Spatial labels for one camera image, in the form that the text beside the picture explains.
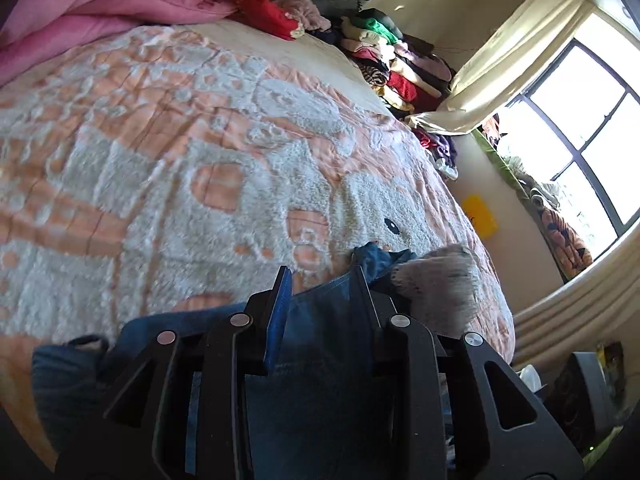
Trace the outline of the peach white bear bedspread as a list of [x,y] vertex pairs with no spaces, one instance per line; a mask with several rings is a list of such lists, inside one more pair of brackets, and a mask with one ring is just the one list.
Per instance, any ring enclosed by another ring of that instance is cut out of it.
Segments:
[[471,326],[515,330],[490,255],[414,134],[340,51],[232,21],[142,26],[1,90],[1,404],[40,460],[40,344],[218,307],[290,266],[305,290],[355,247],[472,252]]

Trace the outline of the mauve fuzzy garment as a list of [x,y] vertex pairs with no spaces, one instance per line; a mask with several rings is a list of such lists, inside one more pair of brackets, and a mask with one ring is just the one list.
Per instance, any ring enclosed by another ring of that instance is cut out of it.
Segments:
[[274,3],[299,21],[305,30],[325,32],[331,28],[331,22],[320,13],[312,0],[276,0]]

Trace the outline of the pile of folded clothes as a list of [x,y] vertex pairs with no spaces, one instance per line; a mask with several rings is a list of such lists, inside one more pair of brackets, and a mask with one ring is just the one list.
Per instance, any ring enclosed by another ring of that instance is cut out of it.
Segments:
[[306,32],[339,48],[398,119],[434,112],[450,96],[456,71],[432,44],[405,34],[378,9],[333,20],[320,16]]

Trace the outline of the yellow paper bag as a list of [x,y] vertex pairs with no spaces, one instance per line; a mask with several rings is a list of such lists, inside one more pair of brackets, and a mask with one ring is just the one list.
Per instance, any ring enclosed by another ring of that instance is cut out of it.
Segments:
[[479,195],[469,195],[463,200],[461,207],[481,240],[487,240],[498,231],[494,214]]

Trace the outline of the window with dark frame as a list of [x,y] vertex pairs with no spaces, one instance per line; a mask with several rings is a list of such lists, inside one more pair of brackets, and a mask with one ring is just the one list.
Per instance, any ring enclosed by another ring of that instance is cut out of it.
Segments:
[[639,48],[599,15],[500,110],[499,155],[600,255],[639,218]]

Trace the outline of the cream curtain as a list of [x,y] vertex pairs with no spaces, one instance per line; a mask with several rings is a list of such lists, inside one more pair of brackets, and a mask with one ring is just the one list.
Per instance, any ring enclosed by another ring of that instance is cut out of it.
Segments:
[[438,109],[409,116],[408,125],[471,132],[535,79],[593,11],[588,0],[525,0],[460,68]]

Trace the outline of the red embroidered garment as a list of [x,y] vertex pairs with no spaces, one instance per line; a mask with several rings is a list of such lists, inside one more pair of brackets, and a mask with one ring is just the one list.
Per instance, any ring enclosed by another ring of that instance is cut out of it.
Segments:
[[236,7],[233,17],[247,26],[271,36],[292,41],[303,36],[303,24],[271,0],[232,0]]

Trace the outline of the pink folded duvet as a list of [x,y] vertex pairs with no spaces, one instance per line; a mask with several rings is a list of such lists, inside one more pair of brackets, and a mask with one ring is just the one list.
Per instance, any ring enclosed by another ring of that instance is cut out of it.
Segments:
[[16,0],[1,27],[1,82],[142,24],[206,24],[234,11],[232,0]]

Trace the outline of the blue denim lace-trimmed pants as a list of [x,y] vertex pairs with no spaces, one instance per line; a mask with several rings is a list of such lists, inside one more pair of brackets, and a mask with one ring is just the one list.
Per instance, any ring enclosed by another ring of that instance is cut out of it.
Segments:
[[[478,309],[480,270],[459,244],[432,250],[386,252],[375,244],[355,249],[352,265],[370,289],[430,330],[460,337]],[[96,433],[91,416],[126,366],[163,330],[205,333],[239,304],[163,313],[125,325],[115,342],[91,334],[46,344],[32,356],[37,413],[54,448]],[[250,446],[261,479],[376,479],[381,474],[382,418],[366,366],[369,326],[349,300],[349,279],[295,295],[274,369],[247,379]]]

